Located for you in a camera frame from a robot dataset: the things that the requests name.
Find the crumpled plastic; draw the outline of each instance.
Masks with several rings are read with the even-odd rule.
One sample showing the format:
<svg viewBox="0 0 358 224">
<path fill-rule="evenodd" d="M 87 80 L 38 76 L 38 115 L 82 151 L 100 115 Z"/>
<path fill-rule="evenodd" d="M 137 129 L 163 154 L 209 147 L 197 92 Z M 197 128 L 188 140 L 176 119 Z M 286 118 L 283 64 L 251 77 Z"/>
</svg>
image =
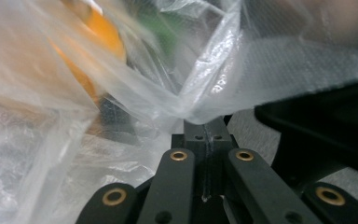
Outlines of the crumpled plastic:
<svg viewBox="0 0 358 224">
<path fill-rule="evenodd" d="M 98 113 L 24 12 L 0 1 L 0 223 L 47 219 Z"/>
<path fill-rule="evenodd" d="M 358 1 L 87 2 L 125 62 L 62 1 L 0 1 L 0 223 L 72 223 L 104 184 L 136 187 L 180 119 L 358 82 Z M 101 89 L 98 108 L 51 43 Z"/>
<path fill-rule="evenodd" d="M 358 1 L 89 1 L 118 27 L 127 63 L 60 1 L 24 1 L 95 83 L 159 127 L 358 82 Z"/>
</svg>

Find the clear plastic sheet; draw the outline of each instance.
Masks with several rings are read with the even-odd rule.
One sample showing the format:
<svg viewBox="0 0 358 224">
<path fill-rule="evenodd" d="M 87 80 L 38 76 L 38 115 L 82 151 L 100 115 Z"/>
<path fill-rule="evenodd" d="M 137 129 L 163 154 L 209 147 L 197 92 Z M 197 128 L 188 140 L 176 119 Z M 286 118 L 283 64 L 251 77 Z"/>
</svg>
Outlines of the clear plastic sheet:
<svg viewBox="0 0 358 224">
<path fill-rule="evenodd" d="M 358 1 L 92 1 L 119 28 L 127 63 L 62 2 L 24 1 L 76 65 L 158 126 L 358 82 Z"/>
<path fill-rule="evenodd" d="M 102 185 L 142 183 L 156 127 L 358 82 L 358 0 L 87 0 L 124 61 L 62 1 L 0 1 L 0 223 L 73 223 Z M 98 89 L 93 123 L 51 43 Z"/>
<path fill-rule="evenodd" d="M 0 1 L 0 223 L 43 223 L 97 108 L 30 22 Z"/>
</svg>

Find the black plastic part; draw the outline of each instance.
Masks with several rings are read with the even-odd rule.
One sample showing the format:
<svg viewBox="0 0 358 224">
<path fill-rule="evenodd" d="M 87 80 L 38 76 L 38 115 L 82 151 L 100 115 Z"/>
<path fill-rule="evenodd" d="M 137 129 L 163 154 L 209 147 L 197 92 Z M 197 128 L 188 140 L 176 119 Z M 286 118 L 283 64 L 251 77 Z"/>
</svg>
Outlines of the black plastic part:
<svg viewBox="0 0 358 224">
<path fill-rule="evenodd" d="M 223 121 L 225 122 L 226 126 L 228 126 L 229 122 L 231 121 L 232 115 L 225 115 Z"/>
<path fill-rule="evenodd" d="M 118 102 L 113 97 L 100 100 L 101 116 L 92 123 L 88 133 L 115 142 L 138 144 L 139 139 L 131 125 L 131 115 L 116 104 Z"/>
<path fill-rule="evenodd" d="M 106 205 L 103 196 L 111 189 L 125 191 L 125 199 L 117 205 Z M 127 184 L 110 184 L 100 188 L 85 205 L 76 224 L 132 224 L 139 215 L 135 189 Z"/>
<path fill-rule="evenodd" d="M 290 186 L 358 170 L 358 84 L 257 106 L 255 116 L 282 133 L 272 167 Z"/>
<path fill-rule="evenodd" d="M 345 203 L 333 205 L 323 201 L 316 193 L 317 188 L 333 189 L 343 197 Z M 324 197 L 335 199 L 337 196 L 326 194 Z M 302 198 L 308 207 L 326 224 L 358 223 L 358 201 L 343 189 L 319 182 L 307 188 Z"/>
<path fill-rule="evenodd" d="M 185 136 L 183 134 L 173 134 L 171 138 L 171 148 L 179 147 L 185 147 Z"/>
<path fill-rule="evenodd" d="M 286 184 L 300 192 L 309 183 L 345 165 L 338 162 L 335 155 L 320 141 L 310 141 L 295 133 L 283 133 L 271 167 Z"/>
<path fill-rule="evenodd" d="M 174 152 L 186 154 L 182 161 L 172 159 Z M 171 149 L 164 153 L 147 193 L 139 216 L 139 224 L 184 224 L 191 220 L 194 154 L 186 149 Z"/>
<path fill-rule="evenodd" d="M 253 224 L 254 221 L 243 203 L 231 201 L 229 198 L 224 200 L 224 208 L 230 224 Z"/>
<path fill-rule="evenodd" d="M 223 160 L 233 148 L 231 135 L 222 118 L 205 125 L 185 122 L 185 148 L 196 155 L 195 195 L 207 199 L 224 193 Z"/>
<path fill-rule="evenodd" d="M 193 218 L 190 223 L 229 224 L 221 196 L 214 196 L 207 202 L 196 197 L 193 208 Z"/>
<path fill-rule="evenodd" d="M 237 153 L 246 151 L 253 159 L 243 161 Z M 230 179 L 255 223 L 322 223 L 254 151 L 233 149 L 226 162 Z"/>
<path fill-rule="evenodd" d="M 147 197 L 147 193 L 149 192 L 150 186 L 152 185 L 153 182 L 153 177 L 151 177 L 150 179 L 146 180 L 143 184 L 141 184 L 140 186 L 138 186 L 135 190 L 137 192 L 138 195 L 138 205 L 139 207 L 142 209 L 142 207 L 144 206 L 146 197 Z"/>
</svg>

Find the orange object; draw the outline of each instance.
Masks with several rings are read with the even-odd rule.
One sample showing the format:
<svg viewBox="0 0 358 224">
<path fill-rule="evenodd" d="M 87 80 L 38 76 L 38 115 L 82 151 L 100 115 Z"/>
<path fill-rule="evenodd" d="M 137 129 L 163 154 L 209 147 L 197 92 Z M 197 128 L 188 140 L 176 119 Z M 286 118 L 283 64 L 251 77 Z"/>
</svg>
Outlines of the orange object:
<svg viewBox="0 0 358 224">
<path fill-rule="evenodd" d="M 111 50 L 122 62 L 126 62 L 126 50 L 120 39 L 116 26 L 103 17 L 96 9 L 80 0 L 62 0 L 62 2 L 81 19 L 89 30 L 96 36 L 100 43 Z M 91 79 L 79 67 L 77 67 L 54 44 L 53 47 L 65 61 L 76 80 L 83 86 L 95 104 L 99 103 L 99 96 Z"/>
</svg>

